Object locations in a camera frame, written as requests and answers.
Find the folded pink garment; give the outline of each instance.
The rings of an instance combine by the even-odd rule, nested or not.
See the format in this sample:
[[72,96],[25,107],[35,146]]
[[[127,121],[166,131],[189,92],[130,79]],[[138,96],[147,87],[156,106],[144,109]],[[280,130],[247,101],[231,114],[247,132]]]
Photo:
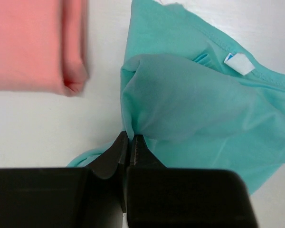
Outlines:
[[0,0],[0,90],[76,95],[85,29],[86,0]]

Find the teal fabric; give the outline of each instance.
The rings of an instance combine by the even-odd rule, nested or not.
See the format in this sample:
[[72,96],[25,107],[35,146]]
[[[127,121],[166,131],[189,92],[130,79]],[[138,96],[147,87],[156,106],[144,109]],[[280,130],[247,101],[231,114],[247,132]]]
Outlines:
[[[256,69],[238,74],[223,63],[228,53]],[[130,139],[143,134],[167,167],[233,170],[253,193],[285,163],[285,75],[179,4],[133,0],[121,110]]]

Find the white label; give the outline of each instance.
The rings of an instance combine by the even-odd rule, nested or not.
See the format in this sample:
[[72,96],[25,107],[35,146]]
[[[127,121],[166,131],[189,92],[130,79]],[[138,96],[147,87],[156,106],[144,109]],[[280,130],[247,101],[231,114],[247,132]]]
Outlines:
[[237,53],[235,55],[229,53],[224,63],[244,76],[255,69],[255,66],[243,53]]

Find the fabric fold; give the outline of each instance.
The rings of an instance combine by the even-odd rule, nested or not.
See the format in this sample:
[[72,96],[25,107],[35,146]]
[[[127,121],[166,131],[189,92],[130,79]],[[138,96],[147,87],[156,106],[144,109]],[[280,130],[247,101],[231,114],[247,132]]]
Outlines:
[[[229,53],[256,68],[240,75]],[[132,1],[121,110],[129,138],[144,135],[167,167],[232,170],[253,193],[285,163],[285,75],[179,4]]]
[[0,1],[0,90],[82,91],[86,0]]

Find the white surface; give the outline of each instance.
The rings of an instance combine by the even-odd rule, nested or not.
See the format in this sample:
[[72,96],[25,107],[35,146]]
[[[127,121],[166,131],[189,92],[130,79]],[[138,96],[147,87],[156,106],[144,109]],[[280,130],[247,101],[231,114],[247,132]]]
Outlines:
[[254,65],[243,53],[236,53],[234,56],[229,53],[224,63],[244,76],[255,69]]
[[[164,3],[173,0],[161,0]],[[285,73],[285,0],[180,0],[266,67]],[[0,167],[65,166],[121,129],[119,69],[131,0],[91,0],[89,67],[82,97],[0,92]],[[285,166],[252,202],[261,228],[285,228]]]

